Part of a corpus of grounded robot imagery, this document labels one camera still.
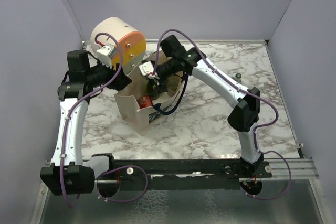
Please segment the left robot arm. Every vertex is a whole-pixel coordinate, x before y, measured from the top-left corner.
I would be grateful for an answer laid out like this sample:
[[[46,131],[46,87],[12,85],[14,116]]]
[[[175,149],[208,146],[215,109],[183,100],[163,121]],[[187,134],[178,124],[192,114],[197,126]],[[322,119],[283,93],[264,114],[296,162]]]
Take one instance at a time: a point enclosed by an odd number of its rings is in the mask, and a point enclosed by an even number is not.
[[[94,154],[82,158],[82,134],[90,100],[103,88],[122,90],[131,83],[122,70],[120,54],[114,47],[97,50],[97,64],[91,66],[91,53],[74,50],[67,53],[68,71],[58,87],[60,126],[50,166],[40,170],[40,177],[55,195],[89,194],[100,175],[110,179],[116,166],[112,154]]]

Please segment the beige canvas tote bag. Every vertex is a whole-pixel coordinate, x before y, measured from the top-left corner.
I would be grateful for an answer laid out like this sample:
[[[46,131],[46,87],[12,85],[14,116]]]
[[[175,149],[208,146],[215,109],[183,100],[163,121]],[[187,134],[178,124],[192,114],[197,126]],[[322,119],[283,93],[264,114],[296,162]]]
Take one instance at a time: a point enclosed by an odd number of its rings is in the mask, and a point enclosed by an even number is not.
[[[182,77],[183,72],[178,72],[175,75]],[[162,114],[152,107],[139,109],[138,99],[143,95],[147,95],[146,86],[147,79],[141,75],[139,65],[137,65],[129,74],[128,77],[132,82],[123,90],[114,95],[119,113],[122,119],[128,123],[139,134],[144,135],[151,124],[154,123]],[[159,103],[160,109],[170,111],[177,104],[184,87],[184,81],[180,80],[180,84],[174,96],[169,96],[167,92],[160,94],[157,100],[153,100],[153,104]]]

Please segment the green Perrier bottle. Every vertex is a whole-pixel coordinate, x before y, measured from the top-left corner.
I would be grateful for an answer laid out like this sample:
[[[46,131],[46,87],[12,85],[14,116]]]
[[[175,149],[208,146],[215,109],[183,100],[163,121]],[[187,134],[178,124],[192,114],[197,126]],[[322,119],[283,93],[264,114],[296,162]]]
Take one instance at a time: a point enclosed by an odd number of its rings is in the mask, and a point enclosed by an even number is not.
[[[160,97],[160,93],[159,93],[159,87],[160,87],[160,83],[154,79],[150,79],[147,83],[146,86],[146,91],[148,96],[152,99],[152,100],[157,100]]]

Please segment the red cola can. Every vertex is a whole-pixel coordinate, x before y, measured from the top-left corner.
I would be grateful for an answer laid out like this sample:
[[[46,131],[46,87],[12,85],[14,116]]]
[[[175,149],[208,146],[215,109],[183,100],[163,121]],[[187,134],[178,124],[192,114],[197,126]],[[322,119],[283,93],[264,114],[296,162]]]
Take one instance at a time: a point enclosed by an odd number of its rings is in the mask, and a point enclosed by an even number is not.
[[[153,106],[152,99],[149,95],[143,95],[138,99],[139,109],[144,109]]]

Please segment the clear Chang bottle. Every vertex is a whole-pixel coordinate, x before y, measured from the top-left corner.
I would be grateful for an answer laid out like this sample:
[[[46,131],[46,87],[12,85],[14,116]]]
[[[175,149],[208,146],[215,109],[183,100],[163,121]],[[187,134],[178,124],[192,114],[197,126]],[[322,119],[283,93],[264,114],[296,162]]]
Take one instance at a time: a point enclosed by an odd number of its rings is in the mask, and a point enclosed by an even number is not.
[[[241,81],[241,74],[240,74],[240,73],[236,73],[236,74],[235,74],[235,80],[236,80],[238,83],[242,84],[242,81]]]
[[[180,80],[181,80],[181,77],[177,75],[171,76],[167,79],[166,88],[167,88],[167,94],[169,96],[172,97],[176,94],[176,91],[180,84]]]

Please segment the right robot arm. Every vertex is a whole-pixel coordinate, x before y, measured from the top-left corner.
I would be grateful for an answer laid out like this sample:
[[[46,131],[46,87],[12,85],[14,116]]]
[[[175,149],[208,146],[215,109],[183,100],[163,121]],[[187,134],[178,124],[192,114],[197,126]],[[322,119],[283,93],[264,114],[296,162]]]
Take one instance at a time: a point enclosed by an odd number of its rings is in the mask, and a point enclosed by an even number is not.
[[[167,90],[168,78],[183,73],[183,80],[192,76],[216,91],[232,108],[227,120],[238,133],[241,146],[241,171],[246,177],[254,177],[264,160],[259,151],[253,128],[257,125],[260,112],[260,91],[249,89],[234,81],[207,58],[196,46],[187,50],[174,35],[158,43],[157,53],[164,53],[168,60],[151,61],[154,77],[148,76],[146,87],[150,98],[156,100]]]

